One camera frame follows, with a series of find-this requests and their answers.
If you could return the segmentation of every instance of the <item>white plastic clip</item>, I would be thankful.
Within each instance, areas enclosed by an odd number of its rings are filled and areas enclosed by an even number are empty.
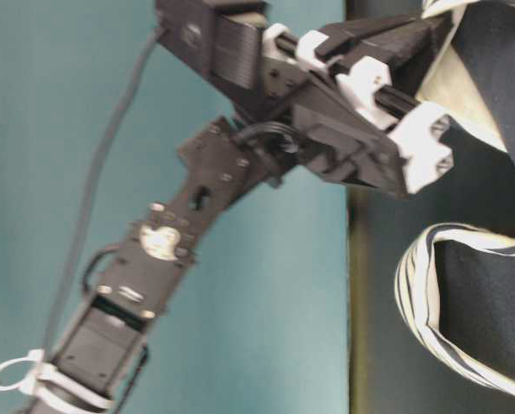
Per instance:
[[[0,364],[0,373],[6,368],[11,367],[15,364],[19,364],[22,362],[33,362],[35,364],[39,364],[42,362],[43,359],[44,351],[42,349],[34,349],[32,351],[29,351],[28,355],[23,358],[16,358],[14,360],[9,360]],[[19,390],[24,381],[25,379],[22,379],[21,381],[18,381],[10,386],[3,386],[0,384],[0,392]]]
[[[0,392],[18,390],[23,394],[39,398],[50,408],[64,414],[96,414],[96,412],[108,410],[113,406],[113,401],[111,399],[104,398],[96,394],[92,390],[80,385],[77,381],[58,371],[58,368],[53,364],[43,361],[44,351],[41,349],[35,349],[30,351],[26,357],[17,358],[0,364],[1,373],[4,369],[21,362],[34,363],[28,374],[21,381],[16,382],[11,386],[2,386],[0,384]],[[96,407],[97,411],[88,411],[72,405],[50,391],[44,383],[51,383],[59,386],[63,390],[68,391],[72,395]]]

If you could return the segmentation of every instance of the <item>black cable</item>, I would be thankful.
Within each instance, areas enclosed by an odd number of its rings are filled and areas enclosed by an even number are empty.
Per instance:
[[[119,104],[116,106],[111,116],[110,123],[104,132],[104,136],[102,137],[102,140],[98,144],[98,147],[92,157],[91,167],[87,174],[83,190],[83,198],[79,210],[79,218],[77,220],[75,235],[72,239],[72,244],[69,248],[66,262],[63,267],[60,286],[58,288],[55,300],[53,301],[50,317],[48,318],[47,326],[45,328],[42,340],[42,349],[45,351],[45,361],[47,361],[50,357],[49,350],[52,347],[57,335],[60,319],[64,312],[66,301],[72,288],[72,283],[75,279],[75,271],[79,262],[79,256],[81,255],[83,246],[85,244],[88,227],[91,220],[94,196],[98,181],[102,173],[102,169],[104,167],[105,158],[110,151],[113,141],[115,140],[122,120],[125,117],[130,105],[132,104],[136,92],[138,92],[141,82],[141,75],[148,62],[148,58],[154,50],[158,39],[163,35],[163,33],[163,28],[157,28],[146,41],[141,55],[136,61],[127,90],[119,101]]]
[[[149,359],[150,359],[150,350],[148,348],[148,345],[144,345],[144,347],[142,348],[140,359],[138,360],[138,364],[136,365],[135,371],[133,372],[132,376],[130,377],[129,383],[125,387],[125,391],[123,392],[123,394],[121,396],[121,400],[119,401],[119,403],[117,403],[116,408],[113,411],[113,414],[119,414],[119,412],[125,406],[125,403],[127,402],[127,399],[129,398],[130,393],[135,388],[136,381],[138,380],[138,377],[140,376],[142,369],[148,363]]]
[[[299,142],[299,132],[282,122],[260,122],[254,125],[250,125],[245,129],[238,132],[233,141],[236,145],[245,145],[254,138],[258,138],[263,135],[276,134],[276,135],[288,135],[295,142]]]
[[[88,261],[88,265],[86,266],[85,271],[83,272],[83,277],[81,279],[81,290],[84,295],[91,291],[91,284],[89,280],[98,263],[100,263],[100,261],[108,254],[115,253],[117,250],[119,250],[120,247],[121,245],[119,244],[110,244],[105,248],[101,248],[92,255],[91,259]]]

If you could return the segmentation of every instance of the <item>striped fabric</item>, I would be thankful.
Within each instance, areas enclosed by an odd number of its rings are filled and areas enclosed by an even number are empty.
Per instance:
[[[510,237],[459,223],[429,227],[409,247],[399,263],[394,286],[399,311],[412,334],[438,360],[468,380],[515,396],[514,379],[466,354],[440,331],[440,281],[436,271],[435,244],[446,241],[461,243],[477,254],[515,258],[515,239]]]

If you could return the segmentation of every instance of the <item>black fabric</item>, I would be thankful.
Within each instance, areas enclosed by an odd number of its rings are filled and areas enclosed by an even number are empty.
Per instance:
[[[515,257],[436,243],[440,330],[458,348],[515,379]]]
[[[491,110],[515,162],[515,7],[503,3],[468,6],[453,46]]]

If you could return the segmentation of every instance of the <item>gray cable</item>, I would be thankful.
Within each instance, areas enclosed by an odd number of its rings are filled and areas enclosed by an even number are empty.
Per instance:
[[[46,351],[45,359],[49,358],[50,348],[52,347],[57,336],[57,330],[60,324],[62,314],[66,307],[67,299],[75,280],[75,272],[79,263],[79,257],[85,245],[86,235],[91,221],[92,207],[94,205],[94,197],[102,175],[102,169],[111,145],[116,138],[117,131],[121,126],[130,105],[133,103],[136,92],[140,87],[141,76],[148,62],[152,51],[154,50],[157,40],[163,35],[164,30],[157,28],[146,41],[140,57],[136,61],[135,68],[132,71],[131,78],[127,90],[123,94],[119,104],[116,106],[110,123],[104,132],[96,151],[92,156],[90,170],[86,176],[85,186],[83,190],[83,198],[79,210],[79,218],[75,229],[75,235],[66,258],[66,263],[62,270],[60,286],[58,288],[55,300],[53,301],[50,316],[42,340],[42,348]]]

